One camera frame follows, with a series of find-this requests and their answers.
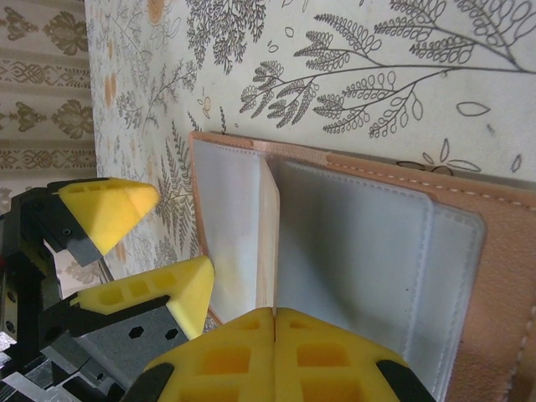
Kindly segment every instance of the leather wallet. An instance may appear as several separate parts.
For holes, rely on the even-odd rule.
[[[291,307],[402,355],[438,401],[527,401],[536,193],[194,132],[210,311]]]

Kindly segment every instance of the stitched seam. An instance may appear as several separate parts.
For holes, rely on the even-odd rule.
[[[213,141],[209,140],[209,142],[219,144],[220,146],[223,146],[223,147],[228,147],[229,146],[229,145],[227,145],[227,144],[225,144],[223,142],[219,142],[217,140],[213,140]],[[249,150],[249,148],[247,148],[247,147],[245,147],[243,145],[233,145],[233,147],[235,147],[235,148],[238,147],[238,148],[242,148],[244,150]],[[301,160],[301,161],[305,160],[305,158],[303,158],[301,155],[296,154],[295,152],[282,152],[282,151],[279,151],[279,150],[271,150],[271,153],[275,153],[276,155],[282,155],[282,156],[287,156],[287,157],[294,157],[294,158],[296,158],[298,160]],[[368,171],[368,170],[365,170],[365,169],[361,169],[361,168],[358,168],[358,167],[351,167],[351,166],[341,165],[339,163],[327,162],[327,164],[328,165],[333,165],[333,166],[338,166],[338,167],[341,167],[341,168],[348,168],[348,169],[351,169],[351,170],[356,170],[356,171],[361,172],[361,173],[373,174],[374,176],[378,176],[378,177],[395,178],[395,179],[400,180],[402,182],[407,181],[407,182],[410,182],[410,183],[420,184],[420,185],[426,186],[426,187],[434,187],[434,188],[437,188],[437,189],[442,190],[442,191],[451,191],[453,193],[458,193],[459,192],[459,193],[464,193],[466,195],[477,195],[479,197],[489,198],[489,199],[492,199],[494,201],[504,202],[504,203],[507,203],[507,204],[515,205],[515,206],[518,206],[518,207],[521,207],[521,208],[525,208],[525,209],[527,209],[527,210],[529,210],[531,212],[536,212],[536,207],[534,207],[532,205],[526,205],[526,204],[520,203],[519,201],[513,201],[511,199],[495,197],[495,196],[492,196],[492,195],[489,195],[489,194],[484,194],[484,193],[475,193],[475,192],[472,192],[472,191],[460,190],[458,188],[448,188],[448,187],[440,186],[440,185],[437,185],[437,184],[421,182],[419,180],[414,180],[414,179],[409,179],[409,178],[402,178],[400,176],[394,176],[394,175],[391,175],[391,174],[382,174],[382,173],[378,173],[378,172],[373,172],[373,171]],[[535,294],[534,304],[531,307],[530,315],[528,317],[527,323],[525,324],[525,328],[533,326],[534,317],[536,316],[536,290],[534,291],[534,294]],[[515,377],[515,375],[516,375],[516,373],[517,373],[517,371],[519,369],[519,366],[521,365],[521,361],[523,359],[523,350],[524,350],[525,344],[527,342],[528,334],[529,334],[529,330],[527,331],[527,333],[525,335],[522,336],[521,342],[519,343],[518,357],[516,359],[516,363],[514,364],[510,380],[508,381],[508,386],[507,386],[507,391],[506,391],[506,394],[505,394],[505,399],[508,397],[509,390],[512,388],[513,378]]]
[[[420,294],[420,288],[422,285],[422,276],[425,270],[424,264],[425,264],[425,253],[424,248],[426,245],[430,243],[430,241],[426,241],[427,239],[430,240],[428,237],[430,235],[430,208],[428,203],[426,202],[423,195],[416,195],[413,194],[412,190],[406,190],[401,188],[391,188],[392,185],[390,184],[383,184],[383,183],[364,183],[361,178],[352,178],[352,177],[341,177],[337,176],[336,173],[332,172],[318,172],[315,170],[308,169],[307,167],[304,167],[302,165],[293,165],[292,168],[302,170],[308,173],[316,174],[317,176],[323,176],[325,178],[331,178],[338,180],[339,182],[347,182],[347,183],[353,183],[357,184],[358,186],[365,187],[365,188],[374,188],[376,190],[380,191],[388,191],[392,194],[396,195],[402,195],[408,198],[413,198],[417,201],[419,201],[421,204],[423,204],[423,211],[421,212],[421,216],[423,219],[422,227],[420,229],[420,239],[419,239],[419,250],[418,250],[418,257],[417,257],[417,263],[414,271],[414,278],[412,280],[412,289],[411,289],[411,309],[408,313],[408,325],[405,329],[405,336],[404,336],[404,348],[402,350],[402,355],[406,355],[410,343],[410,334],[412,328],[415,329],[415,322],[416,322],[416,316],[417,316],[417,296]]]
[[[437,211],[437,214],[442,214],[447,219],[456,221],[456,216],[454,215],[454,213],[451,213],[451,212],[446,212],[445,213],[444,211],[441,211],[441,212]],[[471,257],[472,257],[473,247],[474,247],[474,245],[476,243],[476,240],[477,240],[477,227],[474,224],[472,224],[471,220],[470,219],[463,219],[461,221],[461,223],[463,223],[465,226],[468,226],[468,227],[472,228],[471,239],[469,240],[469,243],[468,243],[468,246],[467,246],[466,260],[465,260],[465,262],[463,264],[463,272],[461,274],[461,282],[460,282],[460,285],[458,287],[458,292],[457,292],[457,295],[456,295],[456,304],[455,304],[455,307],[454,307],[454,313],[452,314],[451,324],[449,326],[448,339],[446,341],[445,347],[441,351],[440,361],[439,361],[439,364],[437,366],[437,370],[435,372],[435,381],[434,381],[432,393],[435,393],[435,391],[436,391],[437,383],[439,381],[439,375],[440,375],[441,370],[443,368],[443,364],[445,363],[446,351],[447,351],[448,348],[452,347],[452,341],[453,341],[453,338],[454,338],[455,324],[456,324],[457,318],[459,317],[460,309],[463,307],[461,305],[461,297],[463,296],[462,295],[462,293],[463,293],[463,284],[466,283],[467,276],[471,273],[471,270],[469,270],[469,266],[470,266],[469,262],[470,262]]]
[[[513,378],[518,373],[519,366],[521,365],[521,361],[523,360],[523,352],[525,351],[525,347],[527,346],[528,336],[530,335],[530,332],[533,329],[534,318],[536,318],[536,291],[534,292],[533,296],[534,296],[534,304],[532,308],[530,309],[530,315],[528,317],[527,323],[525,324],[525,331],[523,333],[523,337],[521,338],[521,344],[518,350],[518,357],[516,359],[516,363],[513,366],[510,381],[508,382],[508,387],[506,391],[504,392],[504,396],[502,397],[503,402],[508,401],[508,395],[510,394],[510,391],[512,390]]]

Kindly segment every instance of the floral wallpaper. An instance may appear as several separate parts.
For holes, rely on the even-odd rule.
[[[192,130],[535,188],[532,0],[86,0],[85,10],[97,171],[162,195],[107,257],[116,276],[198,253]]]
[[[96,175],[84,3],[46,4],[0,6],[0,214],[29,188]],[[97,265],[55,261],[64,296],[100,283]]]

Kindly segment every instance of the fern leaf pattern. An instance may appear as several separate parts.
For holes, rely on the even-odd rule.
[[[171,137],[166,140],[166,157],[161,157],[162,177],[158,179],[161,202],[156,207],[156,214],[178,242],[182,255],[189,255],[191,243],[197,242],[190,150],[175,121],[172,121],[171,132]]]

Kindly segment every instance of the gray metal part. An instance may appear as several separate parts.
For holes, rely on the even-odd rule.
[[[129,333],[136,327],[142,327],[143,333],[131,338]],[[166,334],[172,329],[178,334],[168,340]],[[129,389],[153,359],[187,341],[165,306],[76,338],[123,389]]]
[[[81,402],[66,391],[62,384],[51,389],[41,389],[20,373],[7,376],[3,382],[35,402]]]
[[[67,374],[72,374],[90,359],[90,355],[67,333],[62,333],[41,353],[60,366]]]
[[[26,376],[14,373],[3,379],[3,382],[35,402],[80,402],[64,388],[65,383],[76,377],[82,378],[103,395],[107,395],[110,387],[115,383],[115,380],[93,358],[84,364],[79,372],[72,374],[56,386],[51,386],[53,382],[50,360],[44,361]]]

